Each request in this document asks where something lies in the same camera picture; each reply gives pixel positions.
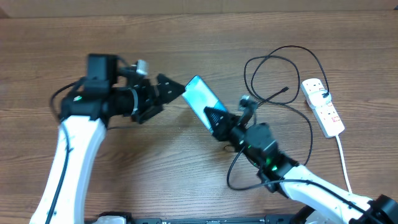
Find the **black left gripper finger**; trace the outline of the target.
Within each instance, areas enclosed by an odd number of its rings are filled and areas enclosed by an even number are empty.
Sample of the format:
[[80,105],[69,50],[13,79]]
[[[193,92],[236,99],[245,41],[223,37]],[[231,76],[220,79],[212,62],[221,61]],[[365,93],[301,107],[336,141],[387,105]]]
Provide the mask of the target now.
[[184,85],[171,80],[164,74],[158,74],[157,81],[158,98],[162,104],[172,102],[185,92]]
[[162,105],[150,106],[149,108],[147,108],[145,110],[139,111],[135,115],[135,122],[137,122],[138,124],[143,124],[162,111],[163,111]]

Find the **blue Galaxy smartphone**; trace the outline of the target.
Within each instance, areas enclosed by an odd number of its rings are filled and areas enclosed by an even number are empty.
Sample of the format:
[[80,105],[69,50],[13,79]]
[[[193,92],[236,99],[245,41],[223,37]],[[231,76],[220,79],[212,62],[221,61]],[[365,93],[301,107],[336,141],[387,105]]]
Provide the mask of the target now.
[[227,111],[222,102],[212,92],[203,79],[195,75],[185,86],[185,92],[182,94],[184,100],[195,112],[204,126],[213,133],[211,124],[204,112],[205,107],[210,107],[222,111]]

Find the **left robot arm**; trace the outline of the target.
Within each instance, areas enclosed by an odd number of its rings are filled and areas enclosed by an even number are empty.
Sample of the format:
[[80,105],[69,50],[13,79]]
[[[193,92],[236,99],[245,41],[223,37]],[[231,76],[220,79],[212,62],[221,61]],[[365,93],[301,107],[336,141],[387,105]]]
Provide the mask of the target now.
[[66,86],[55,115],[57,149],[31,223],[84,223],[90,176],[109,120],[121,115],[142,124],[185,91],[164,74],[157,81],[151,85],[143,60],[128,64],[118,55],[88,55],[86,75]]

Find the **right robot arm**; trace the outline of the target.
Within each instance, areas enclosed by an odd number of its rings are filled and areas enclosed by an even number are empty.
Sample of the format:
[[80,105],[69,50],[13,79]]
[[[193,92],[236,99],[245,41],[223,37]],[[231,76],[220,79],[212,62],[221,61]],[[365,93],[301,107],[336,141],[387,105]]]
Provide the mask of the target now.
[[375,200],[356,195],[316,176],[279,150],[268,124],[246,126],[251,109],[242,116],[209,107],[204,113],[217,140],[229,141],[258,165],[261,187],[301,202],[334,223],[397,223],[395,200],[386,195]]

